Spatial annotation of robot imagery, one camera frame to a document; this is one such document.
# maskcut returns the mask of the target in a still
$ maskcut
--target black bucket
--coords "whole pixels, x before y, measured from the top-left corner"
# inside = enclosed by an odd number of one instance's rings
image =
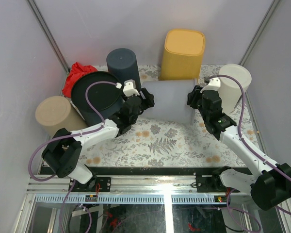
[[[96,71],[86,74],[77,80],[71,90],[71,100],[84,117],[88,126],[101,122],[100,117],[88,105],[85,98],[85,91],[88,86],[99,81],[120,82],[114,75],[108,72]],[[121,109],[124,102],[121,94],[122,91],[114,85],[102,83],[94,85],[89,89],[88,99],[103,118],[107,119]]]

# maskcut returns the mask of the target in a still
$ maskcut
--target white wall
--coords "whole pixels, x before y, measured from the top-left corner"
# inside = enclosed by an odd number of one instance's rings
[[[13,227],[28,184],[28,159],[47,137],[35,109],[58,95],[63,81],[26,1],[0,0],[0,233]]]
[[[71,65],[105,65],[116,48],[132,49],[140,65],[161,62],[173,28],[202,31],[204,64],[238,63],[272,0],[36,0]]]
[[[268,155],[291,166],[291,0],[282,1],[245,67]]]

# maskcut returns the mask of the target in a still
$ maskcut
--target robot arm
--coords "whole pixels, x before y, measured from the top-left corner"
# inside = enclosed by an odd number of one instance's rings
[[[144,110],[154,106],[153,95],[149,94],[145,88],[142,88],[139,93],[135,89],[133,80],[124,83],[123,99],[125,102],[120,111],[106,119],[104,127],[95,133],[83,135],[84,132],[100,128],[101,123],[83,130],[68,132],[63,128],[56,132],[53,138],[80,134],[80,136],[51,142],[42,152],[42,158],[59,178],[75,179],[88,190],[95,186],[96,176],[86,165],[78,162],[80,154],[101,141],[126,133]]]
[[[246,143],[265,160],[259,160],[240,140],[236,123],[222,112],[222,100],[217,90],[218,78],[211,79],[204,88],[195,86],[188,94],[187,104],[198,109],[205,122],[207,131],[226,144],[246,164],[252,175],[243,174],[230,167],[219,169],[219,179],[225,187],[232,187],[250,195],[262,210],[268,210],[291,197],[291,182],[278,174],[265,161],[278,167],[291,177],[291,167],[279,165],[250,142],[244,135]]]

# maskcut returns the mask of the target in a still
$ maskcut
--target floral pattern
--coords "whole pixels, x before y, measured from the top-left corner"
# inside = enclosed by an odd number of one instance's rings
[[[222,66],[203,65],[203,77],[217,74]],[[107,71],[107,67],[98,67]],[[156,81],[159,66],[139,66],[141,82]],[[236,122],[241,106],[230,115]],[[257,138],[246,107],[242,131],[256,145]],[[130,131],[113,140],[88,148],[79,160],[88,166],[244,166],[244,163],[223,143],[210,135],[198,111],[191,126],[175,122],[138,118]]]

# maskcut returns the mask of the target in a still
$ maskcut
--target red cloth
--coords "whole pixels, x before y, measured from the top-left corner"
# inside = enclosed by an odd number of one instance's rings
[[[95,72],[95,71],[97,71],[97,69],[93,66],[82,66],[78,62],[73,64],[71,67],[70,73],[68,77],[66,78],[65,86],[62,90],[63,95],[68,98],[71,98],[71,89],[74,83],[85,74]]]

